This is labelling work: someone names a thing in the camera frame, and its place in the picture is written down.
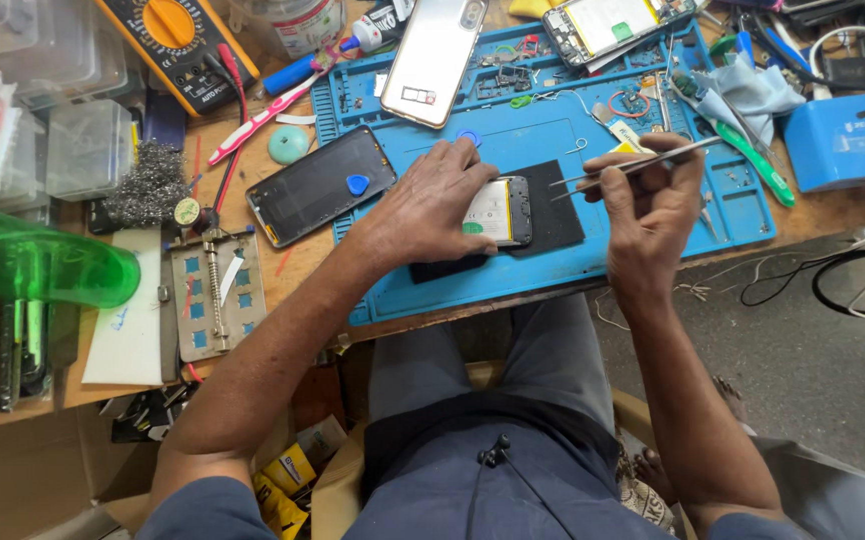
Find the navy blue shirt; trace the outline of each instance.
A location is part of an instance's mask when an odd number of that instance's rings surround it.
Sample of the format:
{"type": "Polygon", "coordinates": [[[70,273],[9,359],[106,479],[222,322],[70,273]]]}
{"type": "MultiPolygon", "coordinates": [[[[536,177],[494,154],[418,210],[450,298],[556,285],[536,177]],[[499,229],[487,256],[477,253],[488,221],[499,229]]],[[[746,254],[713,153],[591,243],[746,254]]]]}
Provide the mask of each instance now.
{"type": "MultiPolygon", "coordinates": [[[[624,508],[616,497],[615,485],[605,485],[589,472],[589,464],[577,460],[573,450],[565,448],[561,440],[516,421],[465,418],[443,423],[434,436],[411,448],[384,472],[345,538],[463,538],[474,487],[478,495],[472,538],[568,538],[546,505],[576,538],[670,538],[624,508]],[[477,449],[490,448],[498,434],[509,436],[512,464],[544,501],[509,463],[484,468],[477,478],[477,449]]],[[[329,516],[317,516],[313,509],[312,519],[329,516]]],[[[274,537],[260,518],[252,490],[233,478],[215,476],[194,481],[164,500],[137,540],[274,537]]],[[[785,540],[800,535],[787,522],[730,514],[710,527],[708,538],[785,540]]]]}

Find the smartphone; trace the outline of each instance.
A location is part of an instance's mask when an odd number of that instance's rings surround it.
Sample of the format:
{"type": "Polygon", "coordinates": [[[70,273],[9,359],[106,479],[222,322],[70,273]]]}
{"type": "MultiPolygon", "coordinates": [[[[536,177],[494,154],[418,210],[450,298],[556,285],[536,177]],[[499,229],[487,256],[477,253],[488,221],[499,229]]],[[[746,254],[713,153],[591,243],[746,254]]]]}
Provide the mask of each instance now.
{"type": "Polygon", "coordinates": [[[543,13],[563,62],[578,68],[696,12],[693,0],[569,0],[543,13]]]}
{"type": "Polygon", "coordinates": [[[462,220],[463,233],[486,235],[500,248],[533,241],[530,185],[521,176],[500,176],[475,194],[462,220]]]}
{"type": "Polygon", "coordinates": [[[446,125],[473,54],[486,0],[419,0],[379,104],[430,128],[446,125]]]}
{"type": "Polygon", "coordinates": [[[282,248],[395,183],[372,129],[360,127],[253,185],[246,201],[272,245],[282,248]]]}

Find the cardboard box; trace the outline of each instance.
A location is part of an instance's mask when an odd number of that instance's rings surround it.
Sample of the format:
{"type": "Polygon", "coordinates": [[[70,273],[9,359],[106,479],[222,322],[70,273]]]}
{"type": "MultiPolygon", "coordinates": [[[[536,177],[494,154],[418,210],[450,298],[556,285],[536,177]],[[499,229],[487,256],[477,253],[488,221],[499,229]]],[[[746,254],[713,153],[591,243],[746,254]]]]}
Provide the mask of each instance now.
{"type": "Polygon", "coordinates": [[[0,425],[0,540],[41,534],[106,503],[120,523],[145,519],[134,497],[150,491],[159,444],[112,444],[111,425],[94,404],[0,425]]]}

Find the wooden desk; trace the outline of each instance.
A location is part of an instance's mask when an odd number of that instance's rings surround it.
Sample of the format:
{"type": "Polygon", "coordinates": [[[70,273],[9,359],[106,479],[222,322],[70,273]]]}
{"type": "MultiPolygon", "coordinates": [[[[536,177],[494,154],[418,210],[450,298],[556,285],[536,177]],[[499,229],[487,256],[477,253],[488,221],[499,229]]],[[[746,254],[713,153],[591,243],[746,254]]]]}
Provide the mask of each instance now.
{"type": "MultiPolygon", "coordinates": [[[[496,30],[532,22],[531,19],[509,15],[510,4],[511,0],[492,0],[483,30],[496,30]]],[[[356,20],[371,6],[372,4],[368,2],[347,1],[347,21],[351,23],[356,20]]],[[[700,24],[702,25],[703,34],[707,42],[714,40],[721,34],[720,30],[708,21],[700,19],[700,24]]],[[[282,61],[276,59],[264,61],[268,56],[263,53],[254,54],[255,51],[258,51],[258,48],[255,47],[254,43],[249,42],[248,37],[243,36],[244,34],[240,34],[243,46],[250,53],[251,58],[256,61],[257,66],[264,66],[262,69],[263,74],[270,74],[284,66],[282,61]]],[[[255,88],[247,92],[247,96],[251,96],[254,93],[255,88]]],[[[250,97],[250,116],[261,111],[267,103],[268,101],[266,100],[259,101],[250,97]]],[[[309,98],[306,97],[294,104],[287,113],[298,116],[312,115],[313,106],[309,98]]],[[[186,134],[186,172],[191,176],[199,173],[203,175],[199,181],[197,193],[197,199],[203,205],[212,205],[225,168],[225,162],[218,166],[210,167],[206,164],[206,159],[217,145],[239,126],[238,116],[237,107],[234,104],[230,104],[212,116],[190,119],[189,121],[186,134]]],[[[243,146],[238,166],[236,167],[234,177],[230,180],[231,184],[222,209],[222,225],[224,229],[234,231],[242,229],[247,225],[255,225],[255,218],[245,201],[245,192],[247,188],[281,168],[280,165],[270,159],[267,153],[267,142],[271,133],[278,127],[279,125],[275,122],[270,122],[254,134],[249,142],[243,146]]],[[[314,127],[310,126],[305,129],[311,136],[315,135],[316,130],[314,127]]],[[[792,170],[783,142],[778,139],[775,140],[772,143],[772,149],[786,163],[786,167],[792,170]]],[[[736,250],[720,251],[711,255],[694,258],[685,264],[688,266],[707,264],[753,251],[799,244],[805,240],[826,237],[865,226],[865,188],[804,194],[799,193],[797,190],[796,181],[792,178],[792,175],[788,176],[790,186],[793,190],[796,190],[796,205],[794,207],[786,208],[775,202],[772,195],[766,196],[777,228],[777,234],[774,239],[744,246],[736,250]]],[[[266,308],[271,312],[329,255],[333,249],[333,235],[330,227],[322,227],[302,241],[283,250],[274,249],[265,238],[259,239],[258,247],[266,308]]],[[[492,300],[477,301],[467,305],[403,317],[373,325],[346,326],[339,331],[337,337],[333,338],[332,344],[365,341],[405,332],[428,325],[468,317],[477,313],[491,312],[545,298],[592,289],[602,282],[601,278],[583,279],[559,287],[514,294],[492,300]]],[[[83,384],[81,382],[95,325],[96,312],[85,309],[80,321],[78,359],[67,371],[65,392],[63,399],[61,399],[61,407],[76,407],[150,388],[141,385],[83,384]]],[[[196,369],[200,375],[208,376],[213,366],[217,362],[220,362],[221,359],[221,357],[217,357],[197,362],[196,369]]],[[[2,421],[0,423],[52,410],[53,407],[51,405],[34,403],[34,406],[24,407],[21,413],[0,415],[0,420],[2,421]]]]}

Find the pink toothbrush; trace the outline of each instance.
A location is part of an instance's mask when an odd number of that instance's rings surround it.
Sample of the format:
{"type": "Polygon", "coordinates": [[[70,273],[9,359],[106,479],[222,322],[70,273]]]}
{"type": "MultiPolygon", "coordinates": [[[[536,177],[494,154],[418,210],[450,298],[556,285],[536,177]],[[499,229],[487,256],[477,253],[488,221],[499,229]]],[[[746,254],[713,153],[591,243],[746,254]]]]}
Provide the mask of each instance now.
{"type": "Polygon", "coordinates": [[[294,104],[294,102],[299,99],[299,96],[303,95],[303,93],[305,93],[313,83],[319,80],[319,77],[328,73],[329,70],[336,65],[336,60],[339,58],[340,53],[332,50],[332,48],[328,48],[324,52],[317,54],[311,62],[312,68],[316,70],[311,77],[304,80],[292,90],[289,90],[277,97],[276,100],[273,101],[264,111],[253,116],[245,124],[239,126],[228,137],[226,137],[226,140],[222,141],[222,144],[220,144],[218,148],[215,149],[215,152],[209,156],[207,163],[210,166],[214,166],[219,163],[220,160],[232,154],[237,148],[242,146],[247,139],[252,137],[258,129],[262,128],[264,124],[269,122],[272,117],[279,115],[290,105],[294,104]]]}

